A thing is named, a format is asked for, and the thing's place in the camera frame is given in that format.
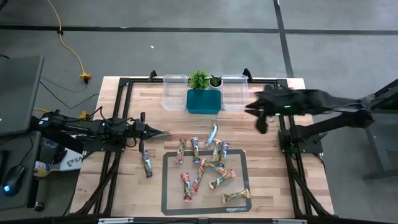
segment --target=potted plant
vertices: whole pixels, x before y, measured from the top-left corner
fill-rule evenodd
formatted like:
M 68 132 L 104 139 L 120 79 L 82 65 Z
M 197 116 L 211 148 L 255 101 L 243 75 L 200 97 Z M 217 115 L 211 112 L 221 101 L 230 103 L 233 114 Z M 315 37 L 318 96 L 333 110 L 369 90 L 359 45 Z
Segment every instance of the potted plant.
M 206 90 L 209 87 L 206 70 L 190 73 L 189 85 L 191 90 L 187 94 L 187 110 L 193 114 L 218 114 L 221 109 L 221 92 Z
M 209 90 L 220 90 L 221 86 L 223 85 L 223 80 L 221 77 L 215 77 L 214 75 L 211 75 L 209 83 Z

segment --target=mouse pad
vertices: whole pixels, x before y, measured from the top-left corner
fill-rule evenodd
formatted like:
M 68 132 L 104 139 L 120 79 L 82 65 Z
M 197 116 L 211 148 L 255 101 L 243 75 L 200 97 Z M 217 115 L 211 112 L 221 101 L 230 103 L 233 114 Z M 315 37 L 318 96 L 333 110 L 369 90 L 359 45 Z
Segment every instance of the mouse pad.
M 199 151 L 200 158 L 211 159 L 212 150 Z M 210 213 L 236 213 L 248 212 L 251 209 L 250 198 L 237 198 L 223 204 L 221 195 L 233 194 L 249 189 L 248 168 L 246 156 L 241 149 L 230 149 L 228 151 L 225 167 L 233 169 L 236 177 L 228 179 L 216 189 L 211 189 L 209 182 L 220 177 L 209 168 L 202 176 L 198 194 L 192 195 L 192 202 L 184 202 L 183 182 L 180 174 L 189 173 L 190 183 L 195 180 L 198 164 L 192 162 L 193 153 L 185 152 L 183 163 L 174 162 L 176 152 L 167 152 L 163 156 L 162 176 L 162 213 L 164 215 L 195 215 Z
M 4 174 L 1 180 L 0 210 L 26 207 L 29 202 L 30 196 L 33 197 L 34 203 L 36 195 L 31 195 L 33 170 L 35 167 L 37 156 L 39 154 L 40 141 L 41 134 L 36 131 L 14 136 L 0 137 L 0 150 L 8 151 L 8 157 L 4 166 Z M 27 153 L 28 155 L 21 164 L 25 167 L 24 175 L 22 177 L 21 189 L 13 196 L 5 196 L 2 189 L 4 176 L 11 167 L 18 165 Z

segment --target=small succulent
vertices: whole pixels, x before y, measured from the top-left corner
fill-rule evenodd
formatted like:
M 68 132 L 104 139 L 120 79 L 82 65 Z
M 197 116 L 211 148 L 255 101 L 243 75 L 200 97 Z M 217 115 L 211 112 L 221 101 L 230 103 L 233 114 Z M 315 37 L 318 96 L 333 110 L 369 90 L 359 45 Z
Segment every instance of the small succulent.
M 204 90 L 209 87 L 209 82 L 207 81 L 208 73 L 206 70 L 191 72 L 189 76 L 189 85 L 192 90 Z
M 219 87 L 221 85 L 221 77 L 215 77 L 211 75 L 210 84 L 214 87 Z

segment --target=teal planter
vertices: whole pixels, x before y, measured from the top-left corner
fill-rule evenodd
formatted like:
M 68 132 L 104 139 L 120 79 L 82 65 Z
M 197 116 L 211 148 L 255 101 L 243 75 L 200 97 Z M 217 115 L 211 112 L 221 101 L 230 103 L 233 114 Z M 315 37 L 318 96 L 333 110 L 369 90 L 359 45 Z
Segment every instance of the teal planter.
M 191 114 L 218 114 L 221 110 L 221 92 L 188 90 L 187 110 Z

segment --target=wooden table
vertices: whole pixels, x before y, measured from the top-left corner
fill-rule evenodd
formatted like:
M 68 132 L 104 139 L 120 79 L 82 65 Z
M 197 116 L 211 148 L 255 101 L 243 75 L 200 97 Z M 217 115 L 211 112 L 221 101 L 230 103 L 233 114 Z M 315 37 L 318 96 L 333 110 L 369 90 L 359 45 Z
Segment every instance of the wooden table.
M 103 106 L 105 117 L 112 116 L 119 78 L 104 77 L 97 108 Z M 304 81 L 301 78 L 288 78 L 287 83 L 290 88 L 305 88 Z M 254 92 L 262 89 L 263 85 L 249 84 L 250 102 L 256 100 Z M 125 96 L 126 91 L 122 95 L 119 117 L 123 110 Z M 173 129 L 174 135 L 171 138 L 150 139 L 145 143 L 145 149 L 150 153 L 154 169 L 154 176 L 149 179 L 145 177 L 138 147 L 126 148 L 119 166 L 112 216 L 164 217 L 165 215 L 160 211 L 163 155 L 166 152 L 175 152 L 178 149 L 180 138 L 190 139 L 192 136 L 198 136 L 200 142 L 203 142 L 208 137 L 211 124 L 216 122 L 219 126 L 217 138 L 230 142 L 230 149 L 242 149 L 246 153 L 252 209 L 246 213 L 192 216 L 219 218 L 294 217 L 285 157 L 279 149 L 277 136 L 279 122 L 277 119 L 269 124 L 267 134 L 259 134 L 254 129 L 256 118 L 247 113 L 220 111 L 218 115 L 202 115 L 189 114 L 187 111 L 166 111 L 160 104 L 161 98 L 161 83 L 135 83 L 133 86 L 128 117 L 139 118 L 140 112 L 145 111 L 146 121 L 150 126 L 157 129 Z M 95 119 L 101 119 L 100 115 L 96 114 Z M 296 124 L 309 125 L 313 121 L 311 116 L 297 116 L 295 122 Z M 97 187 L 103 157 L 103 152 L 96 152 L 84 160 L 71 212 L 81 208 Z M 319 158 L 311 154 L 303 154 L 302 157 L 309 189 L 324 208 L 333 213 L 325 171 Z M 301 190 L 297 192 L 300 208 L 304 211 Z

